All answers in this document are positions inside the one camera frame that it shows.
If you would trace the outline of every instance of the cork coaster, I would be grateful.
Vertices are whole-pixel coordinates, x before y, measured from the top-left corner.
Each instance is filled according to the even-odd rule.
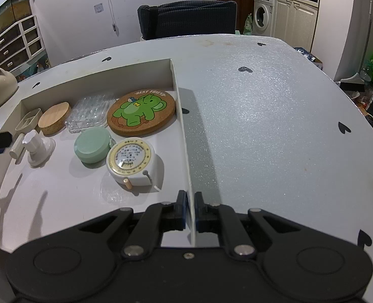
[[[38,126],[46,136],[59,132],[64,127],[64,121],[71,112],[68,103],[61,103],[50,107],[40,117]]]
[[[138,136],[164,126],[175,112],[175,100],[161,90],[139,90],[123,96],[108,110],[107,122],[121,136]]]

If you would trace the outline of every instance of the white wall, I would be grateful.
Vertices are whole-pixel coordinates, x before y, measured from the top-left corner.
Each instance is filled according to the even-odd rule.
[[[311,53],[322,61],[323,71],[334,78],[341,61],[353,0],[320,0]]]
[[[345,48],[343,50],[341,62],[337,68],[334,80],[348,78],[355,74],[359,69],[369,25],[369,6],[370,0],[354,0],[352,18],[347,34]],[[373,22],[369,44],[366,51],[367,53],[365,59],[369,58],[373,53]]]
[[[138,41],[140,5],[156,6],[180,0],[111,1],[118,35],[112,28],[108,0],[31,0],[53,66],[83,54]],[[104,11],[96,14],[93,6],[99,3],[103,3]]]

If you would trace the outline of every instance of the white plastic knob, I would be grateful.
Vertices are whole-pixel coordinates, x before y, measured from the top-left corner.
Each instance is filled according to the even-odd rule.
[[[42,164],[52,154],[55,148],[55,141],[51,138],[41,137],[36,130],[27,133],[22,144],[28,150],[28,163],[35,167]]]
[[[32,130],[31,132],[27,133],[22,140],[23,145],[25,146],[26,150],[30,153],[35,153],[41,145],[43,145],[42,138],[36,132],[36,130]]]

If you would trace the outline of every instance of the aquarium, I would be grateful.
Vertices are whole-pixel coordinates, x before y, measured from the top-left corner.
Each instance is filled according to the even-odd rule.
[[[0,6],[0,34],[18,20],[31,15],[29,0],[6,0]]]

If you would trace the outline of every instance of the drawer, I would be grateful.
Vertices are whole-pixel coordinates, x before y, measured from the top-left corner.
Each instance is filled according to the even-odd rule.
[[[26,41],[29,43],[38,37],[38,29],[32,29],[25,34]]]
[[[28,59],[29,59],[28,54],[26,53],[26,49],[25,49],[17,53],[12,58],[9,58],[8,60],[6,60],[3,64],[0,65],[0,67],[4,70],[10,71],[18,67],[23,62],[26,62]]]
[[[42,48],[42,45],[40,44],[40,40],[37,40],[35,43],[32,43],[29,46],[29,52],[33,56],[37,51],[39,51]]]
[[[16,53],[18,50],[21,50],[25,47],[22,37],[16,39],[14,42],[7,45],[0,51],[0,64],[6,60],[9,56]]]
[[[27,29],[30,29],[31,27],[35,26],[35,20],[33,17],[27,19],[27,20],[24,20],[22,22],[22,28],[24,31],[26,31]]]
[[[16,24],[12,29],[0,37],[0,49],[11,42],[11,40],[14,40],[20,34],[21,32],[19,31],[19,26]]]

